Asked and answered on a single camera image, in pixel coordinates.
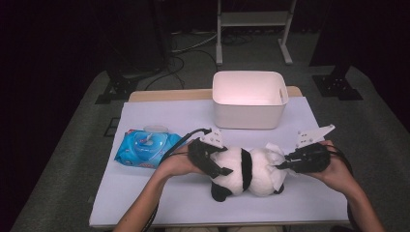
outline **white table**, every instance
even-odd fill
[[[172,132],[185,135],[199,128],[215,127],[212,118],[213,103],[209,100],[210,90],[193,90],[193,93],[199,94],[195,100],[188,101],[181,100],[178,96],[189,99],[192,90],[142,93],[143,96],[160,98],[163,94],[166,96],[166,93],[176,95],[169,95],[173,101],[151,98],[125,103],[90,216],[90,226],[113,227],[154,172],[153,169],[124,166],[114,160],[126,131],[142,129],[149,125],[162,125]],[[138,99],[138,95],[132,95],[131,101]],[[295,149],[298,131],[316,128],[318,125],[306,98],[293,97],[285,107],[276,129],[222,130],[222,134],[224,144],[228,146],[240,145],[251,149],[273,142],[285,153],[289,153]],[[211,196],[210,178],[190,174],[168,181],[153,226],[344,223],[348,222],[346,205],[342,194],[305,175],[286,177],[284,192],[278,195],[256,197],[244,192],[239,196],[228,197],[224,202],[217,202]]]

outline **gray carpet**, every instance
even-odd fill
[[[203,36],[178,35],[174,48],[196,44]],[[287,85],[300,87],[307,97],[319,126],[334,124],[337,129],[326,138],[334,140],[351,161],[356,179],[368,194],[388,231],[408,231],[410,221],[410,136],[389,107],[374,90],[370,80],[352,67],[347,79],[359,90],[363,101],[322,98],[312,76],[327,74],[333,67],[309,67],[318,34],[291,33],[288,49],[294,61],[286,66],[277,44],[279,34],[253,36],[243,45],[223,47],[219,71],[275,71]],[[215,43],[197,49],[215,58]],[[203,52],[181,54],[184,67],[159,79],[149,90],[211,88],[217,70],[211,57]],[[182,65],[170,59],[174,71]],[[140,81],[144,90],[154,77]],[[93,200],[105,170],[113,137],[103,136],[110,120],[120,117],[124,101],[95,104],[109,78],[96,76],[89,87],[44,173],[33,190],[12,231],[98,231],[88,226]],[[329,224],[293,225],[291,231],[329,231]]]

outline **white storage bin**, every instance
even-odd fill
[[[213,82],[214,122],[219,128],[269,130],[278,126],[289,101],[277,72],[217,72]]]

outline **panda plush toy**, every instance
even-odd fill
[[[249,152],[240,147],[230,147],[225,152],[213,153],[211,160],[218,166],[233,170],[227,176],[211,179],[212,197],[222,202],[229,195],[239,195],[249,190],[256,196],[267,196],[283,192],[283,181],[289,172],[275,165],[285,161],[283,151],[275,144]]]

